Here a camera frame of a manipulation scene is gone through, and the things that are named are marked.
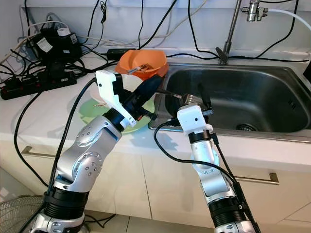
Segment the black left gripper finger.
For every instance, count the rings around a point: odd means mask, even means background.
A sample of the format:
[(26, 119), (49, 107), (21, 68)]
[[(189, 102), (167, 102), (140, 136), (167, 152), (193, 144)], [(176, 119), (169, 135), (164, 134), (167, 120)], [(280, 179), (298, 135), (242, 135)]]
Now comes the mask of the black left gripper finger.
[(162, 84), (162, 76), (153, 75), (149, 79), (144, 80), (138, 87), (134, 90), (134, 100), (137, 105), (144, 105), (153, 95), (156, 93), (157, 89)]

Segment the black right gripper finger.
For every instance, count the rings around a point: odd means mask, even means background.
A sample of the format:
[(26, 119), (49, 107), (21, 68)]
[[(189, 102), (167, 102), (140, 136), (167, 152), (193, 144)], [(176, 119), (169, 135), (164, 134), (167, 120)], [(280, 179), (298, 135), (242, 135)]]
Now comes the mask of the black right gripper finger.
[(213, 104), (211, 102), (208, 91), (206, 91), (206, 89), (204, 88), (204, 85), (202, 85), (201, 83), (198, 85), (198, 90), (201, 95), (201, 104), (199, 105), (202, 110), (202, 115), (204, 116), (213, 115)]

